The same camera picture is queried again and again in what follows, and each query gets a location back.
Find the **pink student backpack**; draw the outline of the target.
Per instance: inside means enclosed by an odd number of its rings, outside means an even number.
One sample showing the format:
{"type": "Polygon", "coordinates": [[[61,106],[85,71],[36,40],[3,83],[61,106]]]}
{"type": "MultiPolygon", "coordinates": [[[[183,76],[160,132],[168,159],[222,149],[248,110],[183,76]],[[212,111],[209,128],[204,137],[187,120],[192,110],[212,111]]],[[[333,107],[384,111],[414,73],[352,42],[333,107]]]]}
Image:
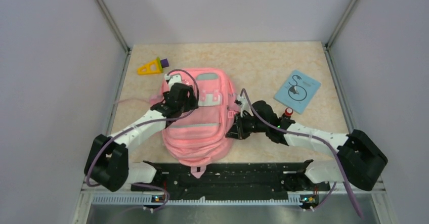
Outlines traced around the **pink student backpack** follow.
{"type": "MultiPolygon", "coordinates": [[[[225,157],[232,146],[225,134],[238,113],[235,89],[220,69],[176,69],[167,74],[181,74],[183,84],[199,88],[198,108],[160,131],[167,151],[199,178],[209,164],[225,157]]],[[[164,80],[162,95],[168,90],[164,80]]]]}

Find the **light blue thin booklet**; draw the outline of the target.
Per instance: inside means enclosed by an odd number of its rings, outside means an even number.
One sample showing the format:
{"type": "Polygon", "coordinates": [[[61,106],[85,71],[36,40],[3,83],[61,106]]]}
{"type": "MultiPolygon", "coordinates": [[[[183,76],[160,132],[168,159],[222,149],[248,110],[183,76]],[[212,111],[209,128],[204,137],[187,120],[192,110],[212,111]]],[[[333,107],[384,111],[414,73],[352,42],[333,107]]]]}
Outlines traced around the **light blue thin booklet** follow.
{"type": "Polygon", "coordinates": [[[303,114],[320,86],[319,81],[294,70],[275,93],[274,99],[294,112],[303,114]]]}

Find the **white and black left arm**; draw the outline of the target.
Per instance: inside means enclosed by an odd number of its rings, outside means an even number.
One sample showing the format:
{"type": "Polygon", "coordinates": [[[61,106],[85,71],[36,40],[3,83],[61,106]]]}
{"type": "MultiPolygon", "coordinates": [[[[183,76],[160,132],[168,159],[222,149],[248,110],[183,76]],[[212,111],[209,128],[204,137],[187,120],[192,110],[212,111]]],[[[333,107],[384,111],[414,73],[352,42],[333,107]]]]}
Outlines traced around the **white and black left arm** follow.
{"type": "Polygon", "coordinates": [[[84,169],[86,184],[103,186],[112,192],[134,184],[144,184],[150,190],[159,189],[162,176],[156,173],[156,168],[146,162],[131,162],[129,153],[155,133],[189,116],[198,108],[198,100],[197,85],[173,83],[163,93],[163,99],[140,119],[112,135],[96,136],[84,169]]]}

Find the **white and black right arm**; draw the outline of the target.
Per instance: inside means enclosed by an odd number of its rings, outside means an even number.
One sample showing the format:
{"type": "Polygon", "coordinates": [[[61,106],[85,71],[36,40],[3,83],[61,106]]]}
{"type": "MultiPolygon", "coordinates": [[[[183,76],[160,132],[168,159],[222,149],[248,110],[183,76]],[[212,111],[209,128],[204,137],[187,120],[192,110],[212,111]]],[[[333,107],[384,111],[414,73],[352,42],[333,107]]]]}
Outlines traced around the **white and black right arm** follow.
{"type": "Polygon", "coordinates": [[[321,182],[343,182],[371,191],[388,163],[386,155],[362,130],[332,133],[307,127],[287,114],[277,116],[265,101],[250,105],[239,98],[234,105],[240,110],[226,133],[227,138],[244,140],[252,133],[264,133],[274,143],[332,157],[332,161],[306,162],[306,168],[296,176],[298,186],[304,190],[321,182]]]}

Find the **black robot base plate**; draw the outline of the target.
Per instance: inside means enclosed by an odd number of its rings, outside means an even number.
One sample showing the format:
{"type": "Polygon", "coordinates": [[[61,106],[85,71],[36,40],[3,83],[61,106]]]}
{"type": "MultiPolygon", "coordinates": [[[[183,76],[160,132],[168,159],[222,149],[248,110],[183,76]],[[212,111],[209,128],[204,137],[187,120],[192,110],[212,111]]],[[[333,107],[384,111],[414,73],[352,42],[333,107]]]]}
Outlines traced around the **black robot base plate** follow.
{"type": "Polygon", "coordinates": [[[171,200],[286,200],[290,192],[328,191],[328,183],[312,183],[303,163],[215,163],[200,178],[178,163],[154,163],[152,185],[167,190],[171,200]]]}

